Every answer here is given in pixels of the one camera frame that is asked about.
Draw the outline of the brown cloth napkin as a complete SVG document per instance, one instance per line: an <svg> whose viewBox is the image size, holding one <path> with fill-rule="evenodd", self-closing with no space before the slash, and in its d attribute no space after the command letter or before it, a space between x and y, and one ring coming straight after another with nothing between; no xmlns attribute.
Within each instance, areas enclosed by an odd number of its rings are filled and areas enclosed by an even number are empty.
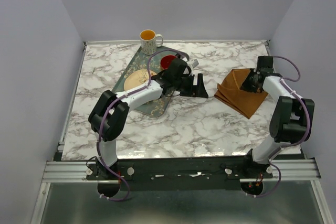
<svg viewBox="0 0 336 224"><path fill-rule="evenodd" d="M268 95L265 91L253 93L240 89L249 73L250 69L231 70L223 82L217 84L217 91L214 95L215 98L247 119L254 115Z"/></svg>

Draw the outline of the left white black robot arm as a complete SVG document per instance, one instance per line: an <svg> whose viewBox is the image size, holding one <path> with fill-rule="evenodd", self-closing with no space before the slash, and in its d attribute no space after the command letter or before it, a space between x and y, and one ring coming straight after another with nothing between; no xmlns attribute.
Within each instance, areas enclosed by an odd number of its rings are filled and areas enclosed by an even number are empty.
<svg viewBox="0 0 336 224"><path fill-rule="evenodd" d="M188 63L175 58L167 69L158 74L152 75L146 69L141 75L144 83L132 89L118 93L110 90L103 92L88 121L98 135L97 166L104 179L112 179L116 175L116 138L122 133L129 112L148 102L168 97L174 91L183 97L208 98L201 73L197 74L197 84L194 84L193 70L198 65L197 60Z"/></svg>

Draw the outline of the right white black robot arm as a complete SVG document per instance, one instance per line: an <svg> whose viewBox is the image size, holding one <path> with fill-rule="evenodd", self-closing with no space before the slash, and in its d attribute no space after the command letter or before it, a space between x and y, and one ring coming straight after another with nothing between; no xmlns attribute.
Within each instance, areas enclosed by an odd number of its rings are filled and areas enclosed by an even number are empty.
<svg viewBox="0 0 336 224"><path fill-rule="evenodd" d="M276 101L269 123L269 135L246 154L245 162L241 165L242 173L252 178L265 171L281 151L309 139L315 103L298 95L277 73L250 69L240 88L254 93L266 91Z"/></svg>

